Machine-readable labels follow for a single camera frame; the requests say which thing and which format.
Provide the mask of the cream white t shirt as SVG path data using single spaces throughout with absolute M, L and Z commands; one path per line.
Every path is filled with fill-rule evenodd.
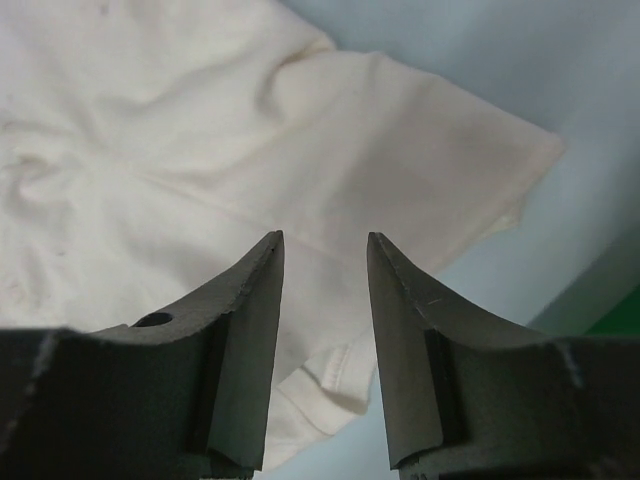
M 274 469 L 367 411 L 368 234 L 440 269 L 562 150 L 276 1 L 5 1 L 1 323 L 133 321 L 282 230 Z

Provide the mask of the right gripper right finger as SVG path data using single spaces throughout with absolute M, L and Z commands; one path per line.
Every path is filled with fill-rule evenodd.
M 635 479 L 639 341 L 542 334 L 417 267 L 367 274 L 390 466 L 403 479 Z

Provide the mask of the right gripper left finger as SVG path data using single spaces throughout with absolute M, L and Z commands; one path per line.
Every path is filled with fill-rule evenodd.
M 93 333 L 1 333 L 5 479 L 249 479 L 263 467 L 284 281 L 264 236 L 183 298 Z

